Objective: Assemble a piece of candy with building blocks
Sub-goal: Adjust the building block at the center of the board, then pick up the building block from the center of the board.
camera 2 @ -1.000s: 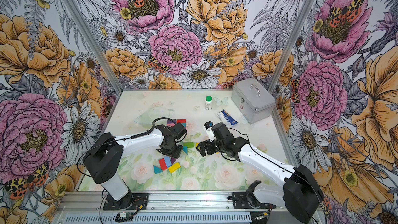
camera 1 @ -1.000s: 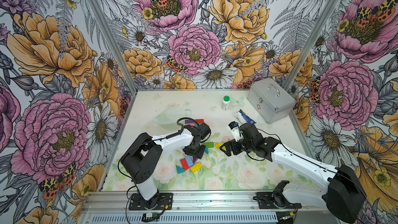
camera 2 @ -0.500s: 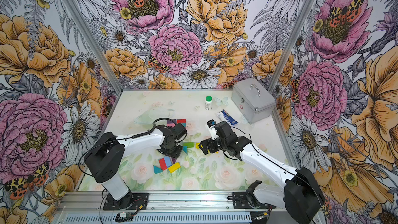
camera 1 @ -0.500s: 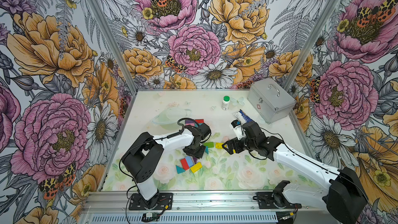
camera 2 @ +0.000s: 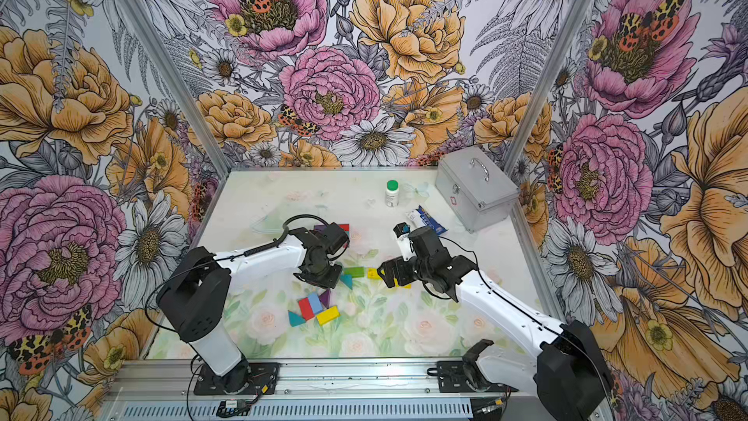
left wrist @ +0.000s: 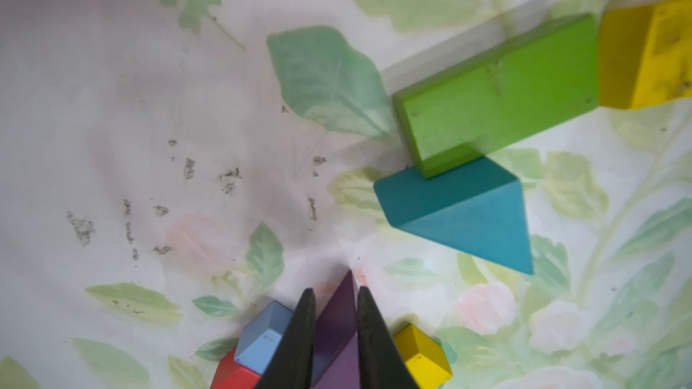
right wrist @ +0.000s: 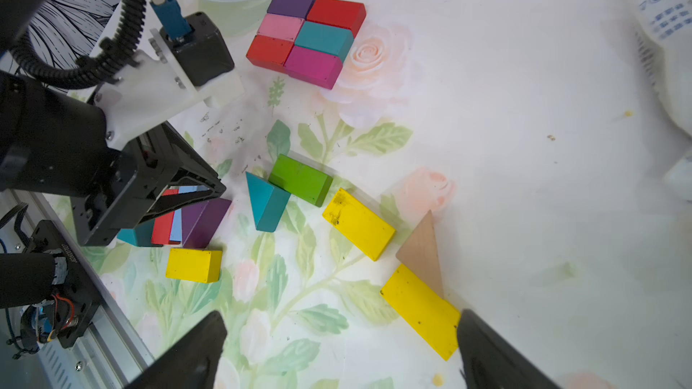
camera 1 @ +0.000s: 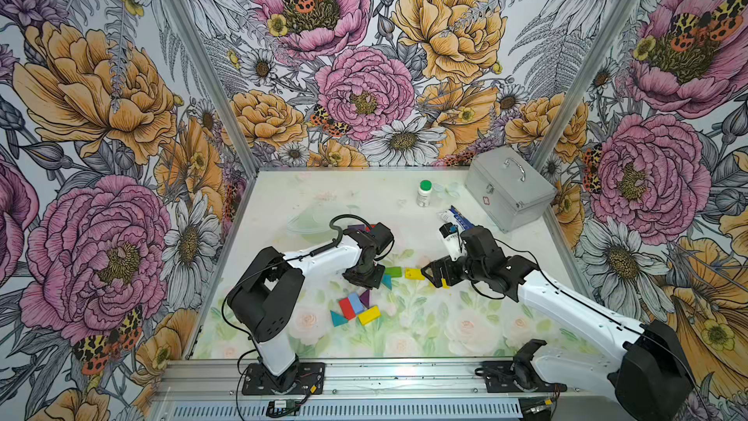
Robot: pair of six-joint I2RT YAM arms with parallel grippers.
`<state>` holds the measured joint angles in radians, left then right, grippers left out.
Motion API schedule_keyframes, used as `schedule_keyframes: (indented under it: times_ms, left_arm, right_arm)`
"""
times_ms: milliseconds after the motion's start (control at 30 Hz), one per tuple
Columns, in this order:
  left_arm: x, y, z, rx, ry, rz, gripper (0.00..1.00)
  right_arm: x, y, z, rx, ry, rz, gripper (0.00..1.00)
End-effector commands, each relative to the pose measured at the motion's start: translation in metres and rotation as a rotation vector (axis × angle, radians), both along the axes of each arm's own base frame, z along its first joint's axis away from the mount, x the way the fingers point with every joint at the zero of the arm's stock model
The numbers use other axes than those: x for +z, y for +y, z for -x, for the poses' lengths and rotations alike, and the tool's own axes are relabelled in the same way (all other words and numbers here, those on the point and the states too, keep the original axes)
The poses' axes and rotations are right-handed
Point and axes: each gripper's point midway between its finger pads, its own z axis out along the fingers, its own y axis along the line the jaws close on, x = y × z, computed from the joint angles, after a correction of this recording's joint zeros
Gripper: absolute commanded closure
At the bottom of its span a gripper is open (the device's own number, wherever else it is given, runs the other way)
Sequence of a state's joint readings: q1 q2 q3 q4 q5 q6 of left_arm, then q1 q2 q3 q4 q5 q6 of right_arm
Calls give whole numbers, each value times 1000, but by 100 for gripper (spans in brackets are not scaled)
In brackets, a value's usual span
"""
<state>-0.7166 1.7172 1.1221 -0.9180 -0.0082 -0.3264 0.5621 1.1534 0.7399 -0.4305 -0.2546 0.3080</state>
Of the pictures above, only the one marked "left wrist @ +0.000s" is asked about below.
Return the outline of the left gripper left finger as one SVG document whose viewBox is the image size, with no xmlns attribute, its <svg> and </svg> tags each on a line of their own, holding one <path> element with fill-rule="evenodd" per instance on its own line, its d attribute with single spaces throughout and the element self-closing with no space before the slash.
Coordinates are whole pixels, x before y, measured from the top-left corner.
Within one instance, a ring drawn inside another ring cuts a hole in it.
<svg viewBox="0 0 692 389">
<path fill-rule="evenodd" d="M 309 389 L 315 347 L 316 300 L 306 289 L 256 389 Z"/>
</svg>

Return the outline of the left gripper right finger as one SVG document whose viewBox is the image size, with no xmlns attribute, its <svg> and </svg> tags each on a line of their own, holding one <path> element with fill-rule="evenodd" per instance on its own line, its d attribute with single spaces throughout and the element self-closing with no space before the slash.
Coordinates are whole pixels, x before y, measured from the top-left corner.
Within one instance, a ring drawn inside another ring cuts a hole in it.
<svg viewBox="0 0 692 389">
<path fill-rule="evenodd" d="M 357 333 L 361 388 L 419 388 L 366 286 L 360 287 L 357 297 Z"/>
</svg>

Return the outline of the purple triangular block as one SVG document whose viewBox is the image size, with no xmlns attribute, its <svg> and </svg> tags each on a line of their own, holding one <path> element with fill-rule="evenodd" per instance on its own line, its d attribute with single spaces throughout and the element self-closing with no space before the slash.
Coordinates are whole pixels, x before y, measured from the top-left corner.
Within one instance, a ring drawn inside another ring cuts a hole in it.
<svg viewBox="0 0 692 389">
<path fill-rule="evenodd" d="M 349 271 L 316 320 L 312 387 L 359 388 L 356 283 Z"/>
</svg>

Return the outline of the teal triangular block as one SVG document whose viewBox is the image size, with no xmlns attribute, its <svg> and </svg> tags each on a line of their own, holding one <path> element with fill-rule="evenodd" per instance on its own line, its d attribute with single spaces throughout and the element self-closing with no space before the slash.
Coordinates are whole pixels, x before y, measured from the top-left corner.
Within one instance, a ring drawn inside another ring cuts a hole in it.
<svg viewBox="0 0 692 389">
<path fill-rule="evenodd" d="M 378 180 L 374 191 L 392 227 L 534 273 L 523 185 L 493 160 L 479 158 L 429 179 L 411 167 Z"/>
</svg>

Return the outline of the green rectangular block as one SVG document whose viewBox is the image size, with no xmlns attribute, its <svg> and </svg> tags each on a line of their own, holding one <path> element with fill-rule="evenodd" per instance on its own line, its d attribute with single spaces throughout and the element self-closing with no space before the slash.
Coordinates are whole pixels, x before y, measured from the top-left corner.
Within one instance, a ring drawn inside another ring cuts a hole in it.
<svg viewBox="0 0 692 389">
<path fill-rule="evenodd" d="M 424 178 L 585 115 L 599 104 L 596 17 L 542 24 L 399 90 L 393 104 Z"/>
</svg>

